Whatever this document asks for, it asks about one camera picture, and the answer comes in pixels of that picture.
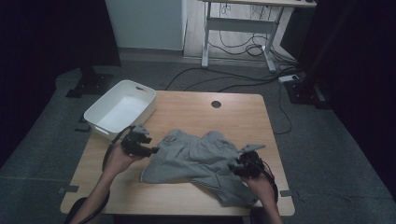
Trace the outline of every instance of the gray carpet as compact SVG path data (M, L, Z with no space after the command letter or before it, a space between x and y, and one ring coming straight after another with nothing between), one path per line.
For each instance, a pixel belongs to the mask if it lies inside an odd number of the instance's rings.
M115 75L111 85L131 79L154 90L164 90L172 78L199 64L123 61L122 68L99 67ZM211 69L249 77L270 76L262 67L210 65ZM65 95L77 84L78 70L57 79L57 90L34 127L0 171L0 223L63 223L60 212L67 186L78 165L90 133L79 119L99 96L80 99ZM193 83L224 75L191 70L169 87L182 91ZM251 81L219 79L191 87L189 91L218 91ZM312 105L292 105L277 82L235 87L225 92L258 93L264 101L276 133L276 142L293 194L296 213L285 223L396 223L396 203L376 175L359 146L331 110ZM105 223L111 223L106 217Z

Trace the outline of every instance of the white plastic bin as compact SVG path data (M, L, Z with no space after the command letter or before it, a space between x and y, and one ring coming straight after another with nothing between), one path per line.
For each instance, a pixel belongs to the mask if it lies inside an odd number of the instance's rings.
M144 123L156 108L156 91L123 80L111 88L85 113L94 131L113 140L129 125Z

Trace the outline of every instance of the white desk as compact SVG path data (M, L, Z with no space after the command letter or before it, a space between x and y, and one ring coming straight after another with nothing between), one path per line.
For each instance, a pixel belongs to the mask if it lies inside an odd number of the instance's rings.
M270 48L274 42L277 27L279 25L280 18L282 17L284 7L315 7L315 2L307 3L305 0L202 0L207 2L207 15L206 15L206 26L205 26L205 41L202 50L202 67L208 67L208 38L209 31L234 31L244 33L258 33L268 34L269 39L266 46L262 46L262 51L267 61L270 72L274 73L276 68L274 66L274 60L270 55ZM229 18L214 18L211 17L211 5L212 3L230 3L230 4L246 4L246 5L262 5L262 6L274 6L280 7L279 12L274 21L254 21L254 20L238 20Z

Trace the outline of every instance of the black curtain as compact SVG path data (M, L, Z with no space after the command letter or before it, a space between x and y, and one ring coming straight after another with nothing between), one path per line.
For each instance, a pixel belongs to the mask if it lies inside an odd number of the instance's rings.
M81 62L120 65L104 0L0 2L0 166Z
M396 11L392 0L321 0L300 60L396 198Z

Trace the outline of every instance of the white wall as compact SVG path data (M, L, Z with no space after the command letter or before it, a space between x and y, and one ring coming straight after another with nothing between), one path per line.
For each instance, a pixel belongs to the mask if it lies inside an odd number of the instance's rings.
M186 0L106 0L119 48L182 50Z

